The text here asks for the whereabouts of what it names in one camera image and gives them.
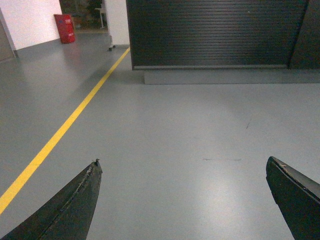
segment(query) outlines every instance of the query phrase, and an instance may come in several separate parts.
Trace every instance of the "black roller shutter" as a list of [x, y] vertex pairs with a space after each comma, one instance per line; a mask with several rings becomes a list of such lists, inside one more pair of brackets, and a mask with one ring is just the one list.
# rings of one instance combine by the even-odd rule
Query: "black roller shutter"
[[127, 0], [134, 69], [287, 67], [306, 0]]

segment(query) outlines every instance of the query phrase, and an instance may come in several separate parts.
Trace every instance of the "red cabinet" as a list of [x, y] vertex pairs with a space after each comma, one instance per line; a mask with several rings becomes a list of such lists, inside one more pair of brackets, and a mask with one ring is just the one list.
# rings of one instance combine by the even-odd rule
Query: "red cabinet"
[[74, 27], [69, 14], [55, 14], [54, 15], [56, 26], [58, 28], [61, 43], [73, 43], [75, 38]]

